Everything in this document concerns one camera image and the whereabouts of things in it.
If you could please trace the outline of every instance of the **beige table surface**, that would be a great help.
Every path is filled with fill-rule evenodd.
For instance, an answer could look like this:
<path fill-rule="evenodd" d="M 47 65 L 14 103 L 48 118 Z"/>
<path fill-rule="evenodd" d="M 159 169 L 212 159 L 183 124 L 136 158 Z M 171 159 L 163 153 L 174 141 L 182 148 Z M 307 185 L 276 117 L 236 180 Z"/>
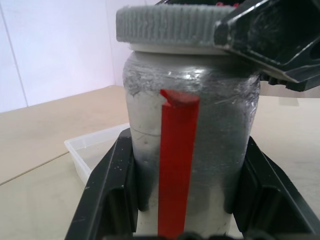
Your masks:
<path fill-rule="evenodd" d="M 84 189 L 64 140 L 127 121 L 116 86 L 0 114 L 1 181 L 46 163 L 0 185 L 0 239 L 64 239 Z M 320 218 L 319 122 L 320 99 L 261 96 L 251 135 Z"/>

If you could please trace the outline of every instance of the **red object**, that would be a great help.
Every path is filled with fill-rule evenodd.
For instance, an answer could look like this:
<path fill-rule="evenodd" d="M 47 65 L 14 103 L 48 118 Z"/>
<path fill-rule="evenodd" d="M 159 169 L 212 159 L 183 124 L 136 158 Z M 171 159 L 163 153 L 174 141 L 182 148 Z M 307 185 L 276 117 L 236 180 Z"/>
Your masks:
<path fill-rule="evenodd" d="M 161 89 L 158 235 L 175 239 L 184 231 L 199 112 L 198 96 Z"/>

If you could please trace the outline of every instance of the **jar lid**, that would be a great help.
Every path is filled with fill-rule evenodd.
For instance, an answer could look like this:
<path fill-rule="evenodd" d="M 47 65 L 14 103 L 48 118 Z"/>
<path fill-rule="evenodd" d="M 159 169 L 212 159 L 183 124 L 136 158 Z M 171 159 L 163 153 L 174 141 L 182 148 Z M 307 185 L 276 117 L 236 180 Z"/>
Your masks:
<path fill-rule="evenodd" d="M 178 4 L 127 6 L 116 13 L 116 39 L 135 45 L 212 48 L 215 22 L 234 9 Z"/>

